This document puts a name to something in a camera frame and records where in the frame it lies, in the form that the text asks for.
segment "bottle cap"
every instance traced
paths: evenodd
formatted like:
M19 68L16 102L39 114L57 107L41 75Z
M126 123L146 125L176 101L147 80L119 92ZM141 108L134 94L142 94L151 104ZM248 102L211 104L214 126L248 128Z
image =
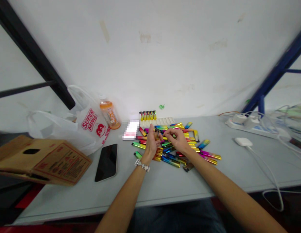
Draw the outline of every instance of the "bottle cap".
M100 98L101 100L104 100L104 99L106 99L106 95L101 94L101 95L99 95L99 98Z

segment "left hand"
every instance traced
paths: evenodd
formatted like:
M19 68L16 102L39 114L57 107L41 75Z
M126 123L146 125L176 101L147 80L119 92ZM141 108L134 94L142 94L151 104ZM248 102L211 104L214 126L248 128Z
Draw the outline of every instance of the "left hand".
M159 139L155 139L155 132L154 132L154 126L153 124L150 125L148 134L147 134L147 142L146 142L146 149L145 153L142 157L142 162L144 163L150 163L151 160L154 158L157 148L160 146L161 141L163 141L163 136L159 132Z

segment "plug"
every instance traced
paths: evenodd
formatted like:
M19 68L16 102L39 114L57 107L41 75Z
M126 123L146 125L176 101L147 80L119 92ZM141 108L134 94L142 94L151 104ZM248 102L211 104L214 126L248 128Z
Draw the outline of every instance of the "plug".
M237 124L243 124L248 118L245 115L241 114L235 114L234 118L232 118L232 121Z
M259 124L260 121L258 120L258 117L249 116L247 120L244 122L244 129L252 129Z

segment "wristwatch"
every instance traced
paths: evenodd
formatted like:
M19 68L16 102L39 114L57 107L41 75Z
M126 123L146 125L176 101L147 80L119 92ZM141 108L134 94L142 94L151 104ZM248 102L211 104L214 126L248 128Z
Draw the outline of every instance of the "wristwatch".
M143 164L139 159L135 162L135 166L142 166L142 168L146 171L149 172L150 167L147 166L146 164Z

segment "black metal frame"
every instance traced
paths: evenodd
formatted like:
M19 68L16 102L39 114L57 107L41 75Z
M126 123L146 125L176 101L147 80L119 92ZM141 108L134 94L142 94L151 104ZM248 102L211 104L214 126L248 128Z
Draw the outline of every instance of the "black metal frame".
M75 102L67 91L66 85L7 0L0 0L0 24L46 81L45 83L1 91L0 98L50 86L67 108L72 109L75 106Z

